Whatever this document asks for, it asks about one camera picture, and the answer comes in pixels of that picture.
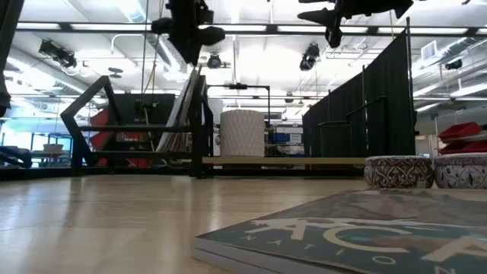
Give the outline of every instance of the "wooden platform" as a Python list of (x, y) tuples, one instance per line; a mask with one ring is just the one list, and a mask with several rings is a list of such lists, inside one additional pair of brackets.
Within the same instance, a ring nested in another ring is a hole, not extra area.
[(203, 157), (203, 164), (364, 164), (364, 158)]
[(362, 180), (140, 175), (4, 182), (1, 272), (222, 274), (191, 258), (196, 235), (365, 188)]

